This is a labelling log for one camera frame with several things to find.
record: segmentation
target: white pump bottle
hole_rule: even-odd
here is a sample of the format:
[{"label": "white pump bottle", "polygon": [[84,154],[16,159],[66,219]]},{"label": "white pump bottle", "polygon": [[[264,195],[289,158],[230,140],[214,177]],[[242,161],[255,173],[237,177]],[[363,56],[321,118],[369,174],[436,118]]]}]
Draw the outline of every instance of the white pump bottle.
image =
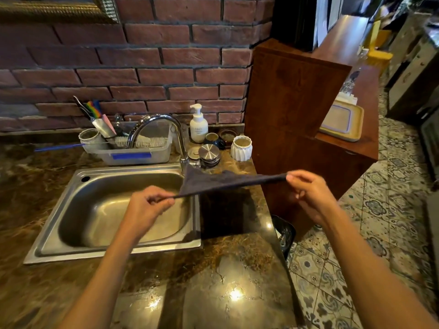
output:
[{"label": "white pump bottle", "polygon": [[190,121],[190,136],[196,143],[202,143],[208,132],[209,125],[201,113],[201,104],[190,106],[191,112],[194,110],[194,118]]}]

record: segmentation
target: wooden counter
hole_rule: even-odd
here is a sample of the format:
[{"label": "wooden counter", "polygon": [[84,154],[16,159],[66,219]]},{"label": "wooden counter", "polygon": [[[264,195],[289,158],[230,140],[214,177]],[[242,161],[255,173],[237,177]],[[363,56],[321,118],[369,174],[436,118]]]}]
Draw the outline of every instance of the wooden counter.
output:
[{"label": "wooden counter", "polygon": [[[244,132],[253,141],[258,173],[308,170],[323,176],[340,198],[377,161],[378,69],[363,66],[354,88],[365,112],[361,139],[352,143],[318,132],[356,62],[366,24],[364,18],[342,17],[312,53],[274,39],[255,48]],[[293,223],[300,239],[312,222],[289,199],[289,186],[262,189],[270,212]]]}]

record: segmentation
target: tile floor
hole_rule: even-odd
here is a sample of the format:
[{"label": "tile floor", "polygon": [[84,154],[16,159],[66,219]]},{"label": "tile floor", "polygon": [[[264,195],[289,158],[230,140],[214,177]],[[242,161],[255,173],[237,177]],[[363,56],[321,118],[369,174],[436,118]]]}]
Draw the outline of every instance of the tile floor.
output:
[{"label": "tile floor", "polygon": [[[416,130],[385,118],[379,101],[379,161],[340,199],[360,234],[436,315],[434,271],[422,208],[430,192]],[[331,246],[319,226],[295,243],[290,274],[308,328],[362,328]]]}]

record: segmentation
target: brown marble countertop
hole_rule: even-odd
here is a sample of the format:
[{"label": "brown marble countertop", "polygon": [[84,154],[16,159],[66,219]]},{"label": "brown marble countertop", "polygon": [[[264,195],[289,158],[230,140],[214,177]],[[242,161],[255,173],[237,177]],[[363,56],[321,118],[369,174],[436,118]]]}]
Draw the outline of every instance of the brown marble countertop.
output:
[{"label": "brown marble countertop", "polygon": [[[100,258],[23,265],[74,171],[104,164],[82,148],[0,146],[0,327],[53,328]],[[222,152],[219,173],[255,173]],[[202,247],[132,255],[111,328],[289,328],[302,311],[260,186],[200,197]]]}]

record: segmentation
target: white ceramic cup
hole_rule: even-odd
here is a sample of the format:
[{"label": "white ceramic cup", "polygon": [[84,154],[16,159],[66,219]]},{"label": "white ceramic cup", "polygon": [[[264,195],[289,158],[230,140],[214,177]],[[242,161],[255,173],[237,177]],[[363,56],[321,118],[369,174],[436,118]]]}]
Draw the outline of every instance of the white ceramic cup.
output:
[{"label": "white ceramic cup", "polygon": [[234,160],[245,161],[252,157],[252,150],[252,140],[247,136],[239,135],[233,139],[230,154]]},{"label": "white ceramic cup", "polygon": [[110,149],[108,143],[104,140],[101,133],[98,132],[97,129],[86,129],[83,132],[80,132],[78,137],[81,143],[86,144],[83,146],[83,148],[89,154],[94,153],[96,150]]}]

